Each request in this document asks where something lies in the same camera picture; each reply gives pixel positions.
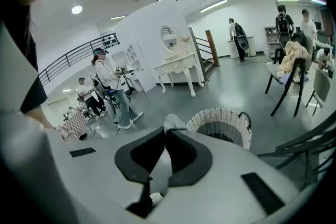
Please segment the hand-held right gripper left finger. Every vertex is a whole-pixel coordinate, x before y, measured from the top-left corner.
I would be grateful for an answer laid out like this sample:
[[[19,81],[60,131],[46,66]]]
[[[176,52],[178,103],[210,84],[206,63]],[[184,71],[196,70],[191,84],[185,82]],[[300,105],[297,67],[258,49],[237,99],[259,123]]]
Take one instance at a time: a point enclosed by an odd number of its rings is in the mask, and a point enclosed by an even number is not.
[[[47,210],[55,223],[165,223],[152,206],[149,173],[141,164],[164,138],[162,128],[121,137],[65,143],[44,131],[50,183]]]

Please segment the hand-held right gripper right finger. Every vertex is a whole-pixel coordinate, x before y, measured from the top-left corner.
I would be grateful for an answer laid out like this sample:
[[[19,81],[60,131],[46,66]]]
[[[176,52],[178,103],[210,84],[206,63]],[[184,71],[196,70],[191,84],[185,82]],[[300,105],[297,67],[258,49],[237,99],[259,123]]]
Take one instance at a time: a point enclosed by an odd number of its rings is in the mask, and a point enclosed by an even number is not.
[[[165,198],[165,223],[254,223],[267,214],[242,175],[256,173],[287,204],[299,189],[282,172],[241,146],[183,131],[212,152],[209,172],[194,186],[172,188]]]

